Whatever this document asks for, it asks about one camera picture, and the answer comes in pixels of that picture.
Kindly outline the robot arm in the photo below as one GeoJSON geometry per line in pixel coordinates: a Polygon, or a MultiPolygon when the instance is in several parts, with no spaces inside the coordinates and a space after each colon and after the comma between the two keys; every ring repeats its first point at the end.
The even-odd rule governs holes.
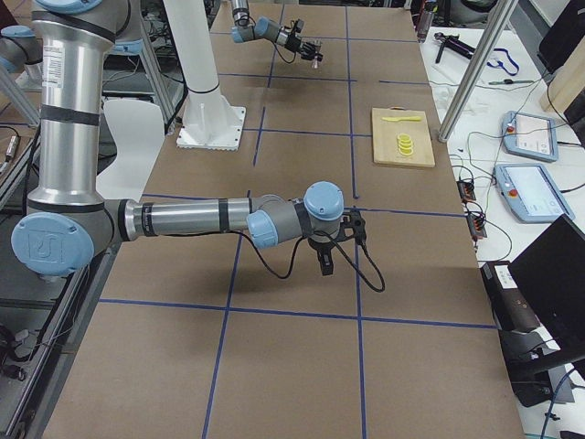
{"type": "Polygon", "coordinates": [[[266,16],[260,16],[258,20],[250,14],[249,2],[235,0],[230,2],[231,14],[234,26],[231,29],[232,39],[235,43],[246,43],[255,40],[267,40],[275,48],[281,47],[293,54],[292,63],[299,55],[301,59],[311,61],[314,69],[323,61],[320,40],[306,40],[300,34],[303,31],[304,21],[301,18],[293,20],[289,26],[281,25],[266,16]]]}
{"type": "Polygon", "coordinates": [[[104,101],[103,63],[141,29],[133,1],[37,1],[43,40],[39,180],[26,197],[11,246],[29,270],[66,276],[115,243],[140,237],[233,233],[257,250],[308,241],[323,274],[344,241],[364,245],[365,222],[341,189],[321,181],[300,198],[212,198],[144,203],[145,183],[165,139],[149,102],[104,101]]]}

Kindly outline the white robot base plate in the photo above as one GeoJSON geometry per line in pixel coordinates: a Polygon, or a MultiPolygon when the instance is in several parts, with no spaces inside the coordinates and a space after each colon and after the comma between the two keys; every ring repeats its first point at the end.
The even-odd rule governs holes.
{"type": "Polygon", "coordinates": [[[246,108],[232,106],[218,91],[206,95],[190,92],[176,143],[180,148],[236,151],[246,108]]]}

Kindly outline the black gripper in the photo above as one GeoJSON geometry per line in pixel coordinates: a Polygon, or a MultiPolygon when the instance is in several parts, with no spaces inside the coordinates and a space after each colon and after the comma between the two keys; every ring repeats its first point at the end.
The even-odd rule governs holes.
{"type": "Polygon", "coordinates": [[[319,39],[302,39],[299,33],[293,33],[291,29],[285,31],[286,38],[284,48],[294,54],[299,54],[302,59],[312,62],[321,62],[323,55],[320,53],[322,41],[319,39]]]}
{"type": "Polygon", "coordinates": [[[317,231],[308,239],[311,248],[317,251],[317,259],[323,276],[332,275],[334,262],[331,250],[336,243],[355,240],[356,244],[367,251],[366,221],[358,209],[346,209],[341,217],[337,231],[317,231]]]}

